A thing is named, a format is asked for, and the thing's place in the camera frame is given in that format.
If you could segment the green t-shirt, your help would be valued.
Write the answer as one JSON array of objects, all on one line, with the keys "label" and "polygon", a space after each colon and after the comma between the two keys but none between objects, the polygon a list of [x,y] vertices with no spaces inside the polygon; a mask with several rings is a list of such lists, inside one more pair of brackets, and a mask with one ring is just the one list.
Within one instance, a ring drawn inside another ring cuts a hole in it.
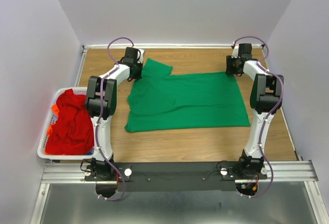
[{"label": "green t-shirt", "polygon": [[127,98],[127,132],[250,126],[235,77],[224,72],[175,75],[172,70],[147,59]]}]

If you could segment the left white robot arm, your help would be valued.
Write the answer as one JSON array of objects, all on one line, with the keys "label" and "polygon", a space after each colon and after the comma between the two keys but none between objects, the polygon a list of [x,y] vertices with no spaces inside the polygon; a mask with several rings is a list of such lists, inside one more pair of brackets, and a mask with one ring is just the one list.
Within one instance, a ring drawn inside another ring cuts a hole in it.
[{"label": "left white robot arm", "polygon": [[114,174],[124,179],[112,161],[111,120],[117,107],[117,87],[125,80],[141,79],[144,54],[143,49],[127,47],[111,70],[88,80],[85,108],[93,124],[95,140],[90,173],[102,180],[109,180]]}]

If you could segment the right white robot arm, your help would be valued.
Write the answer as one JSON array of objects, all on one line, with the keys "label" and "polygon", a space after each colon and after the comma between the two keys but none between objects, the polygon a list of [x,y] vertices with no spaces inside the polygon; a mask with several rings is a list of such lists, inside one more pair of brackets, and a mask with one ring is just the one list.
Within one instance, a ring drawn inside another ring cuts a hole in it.
[{"label": "right white robot arm", "polygon": [[226,57],[226,74],[248,75],[253,80],[250,107],[253,112],[251,132],[233,172],[247,179],[262,171],[265,159],[265,143],[269,126],[275,113],[282,105],[282,75],[266,69],[259,60],[252,57],[252,45],[233,43],[232,55]]}]

